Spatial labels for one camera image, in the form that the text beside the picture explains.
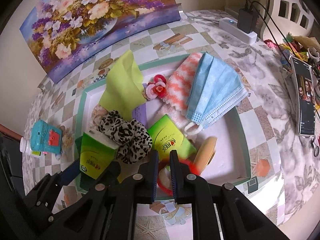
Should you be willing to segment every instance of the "power strip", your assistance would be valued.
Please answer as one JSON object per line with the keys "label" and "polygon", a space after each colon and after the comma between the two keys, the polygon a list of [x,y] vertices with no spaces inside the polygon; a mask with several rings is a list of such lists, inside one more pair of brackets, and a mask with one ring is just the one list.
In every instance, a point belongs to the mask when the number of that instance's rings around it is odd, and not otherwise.
{"label": "power strip", "polygon": [[230,33],[246,44],[254,44],[257,40],[257,34],[255,32],[245,33],[244,31],[238,29],[237,24],[237,21],[227,17],[219,20],[220,29]]}

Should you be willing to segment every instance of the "white bottle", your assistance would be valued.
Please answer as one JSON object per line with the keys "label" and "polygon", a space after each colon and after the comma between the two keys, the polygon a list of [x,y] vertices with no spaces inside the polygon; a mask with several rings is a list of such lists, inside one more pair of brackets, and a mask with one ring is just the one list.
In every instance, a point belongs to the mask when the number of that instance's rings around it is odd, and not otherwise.
{"label": "white bottle", "polygon": [[32,151],[30,147],[30,140],[27,140],[24,137],[22,137],[20,141],[20,151],[35,158],[42,158],[43,156],[42,152]]}

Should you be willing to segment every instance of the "scrunchie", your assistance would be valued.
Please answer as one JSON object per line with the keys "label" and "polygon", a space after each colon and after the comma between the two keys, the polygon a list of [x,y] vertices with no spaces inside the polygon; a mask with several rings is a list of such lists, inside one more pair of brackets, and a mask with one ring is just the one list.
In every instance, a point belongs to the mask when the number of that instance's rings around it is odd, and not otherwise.
{"label": "scrunchie", "polygon": [[98,131],[120,145],[117,159],[124,163],[135,163],[146,157],[152,148],[152,138],[142,123],[136,119],[124,121],[118,111],[110,111],[101,118]]}

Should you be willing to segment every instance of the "silver rivet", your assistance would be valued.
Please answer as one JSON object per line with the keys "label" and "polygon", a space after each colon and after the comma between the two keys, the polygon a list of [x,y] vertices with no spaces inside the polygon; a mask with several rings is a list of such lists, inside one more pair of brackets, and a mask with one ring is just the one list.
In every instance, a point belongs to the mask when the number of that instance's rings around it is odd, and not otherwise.
{"label": "silver rivet", "polygon": [[188,179],[188,180],[195,180],[196,178],[197,178],[197,176],[194,175],[194,174],[188,174],[188,175],[187,175],[187,179]]}
{"label": "silver rivet", "polygon": [[226,190],[232,190],[235,186],[233,186],[231,183],[226,183],[224,184],[224,188]]}
{"label": "silver rivet", "polygon": [[143,176],[142,176],[142,174],[140,174],[140,173],[137,173],[137,174],[134,174],[133,175],[133,179],[134,180],[140,180],[140,179],[142,179],[143,178]]}
{"label": "silver rivet", "polygon": [[105,185],[104,184],[102,184],[102,183],[99,183],[99,184],[97,184],[97,185],[95,185],[95,190],[97,190],[97,191],[102,191],[102,190],[104,190],[105,189]]}

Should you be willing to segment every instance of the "floral painting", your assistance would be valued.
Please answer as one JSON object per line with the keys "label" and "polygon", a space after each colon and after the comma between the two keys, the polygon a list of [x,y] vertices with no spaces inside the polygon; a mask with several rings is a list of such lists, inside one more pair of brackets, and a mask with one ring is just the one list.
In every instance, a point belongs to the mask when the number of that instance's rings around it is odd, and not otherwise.
{"label": "floral painting", "polygon": [[40,0],[20,31],[57,83],[115,42],[179,19],[175,0]]}

